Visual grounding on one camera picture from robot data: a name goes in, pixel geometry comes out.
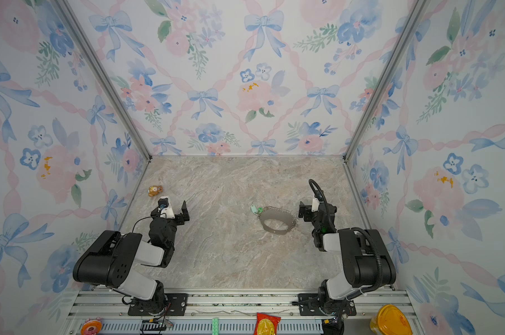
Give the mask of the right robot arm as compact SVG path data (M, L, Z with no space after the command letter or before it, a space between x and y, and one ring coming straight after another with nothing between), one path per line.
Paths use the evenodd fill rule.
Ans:
M347 317L357 315L354 301L396 281L396 269L389 251L374 229L336 229L337 207L313 199L299 204L298 217L313 225L315 247L322 252L339 253L340 274L324 280L316 294L301 293L293 304L301 316Z

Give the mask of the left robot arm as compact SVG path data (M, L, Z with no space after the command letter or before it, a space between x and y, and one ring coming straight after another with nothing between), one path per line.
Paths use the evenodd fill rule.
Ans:
M177 228L190 220L187 203L175 213L169 198L161 197L149 216L149 240L141 233L104 231L76 262L76 282L105 286L123 295L129 316L184 316L186 293L166 293L164 284L135 270L135 264L166 268L174 255Z

